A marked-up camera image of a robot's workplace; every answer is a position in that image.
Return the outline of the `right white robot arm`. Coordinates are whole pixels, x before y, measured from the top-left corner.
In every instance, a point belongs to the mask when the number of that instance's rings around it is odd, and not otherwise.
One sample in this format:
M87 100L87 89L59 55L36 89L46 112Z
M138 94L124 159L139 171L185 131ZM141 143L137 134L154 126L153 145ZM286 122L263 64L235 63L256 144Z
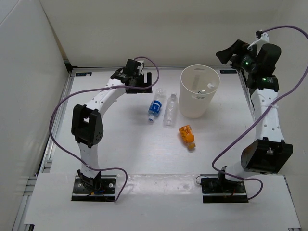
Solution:
M255 140L241 154L241 160L232 166L225 166L228 176L216 180L221 192L228 192L234 185L233 178L248 178L255 174L277 174L293 153L293 146L285 141L279 123L279 83L274 75L275 65L281 55L281 48L265 42L259 49L236 40L229 48L217 52L222 64L230 62L231 67L243 74L248 90L253 119L256 122Z

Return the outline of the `white label lemon bottle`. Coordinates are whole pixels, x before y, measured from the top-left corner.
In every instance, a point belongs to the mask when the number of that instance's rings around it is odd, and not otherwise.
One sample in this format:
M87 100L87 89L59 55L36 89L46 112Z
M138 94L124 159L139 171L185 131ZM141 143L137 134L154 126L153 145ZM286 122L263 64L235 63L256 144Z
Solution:
M214 84L208 83L205 89L203 89L203 90L198 90L197 93L198 93L198 94L208 94L208 93L210 93L212 90L214 90L215 87L216 87L216 86L215 86Z

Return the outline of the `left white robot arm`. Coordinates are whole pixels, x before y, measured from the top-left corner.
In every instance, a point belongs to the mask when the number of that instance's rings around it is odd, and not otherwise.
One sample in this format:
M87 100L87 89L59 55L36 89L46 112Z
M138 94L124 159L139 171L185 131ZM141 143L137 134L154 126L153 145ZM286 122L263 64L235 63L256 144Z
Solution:
M84 105L77 104L73 109L71 132L78 144L80 158L84 161L77 174L92 193L101 188L101 174L97 169L98 143L103 137L102 116L125 93L152 92L151 88L147 88L152 84L152 74L147 73L145 83L143 68L144 61L128 59L125 67L112 74L106 84L106 90L100 91Z

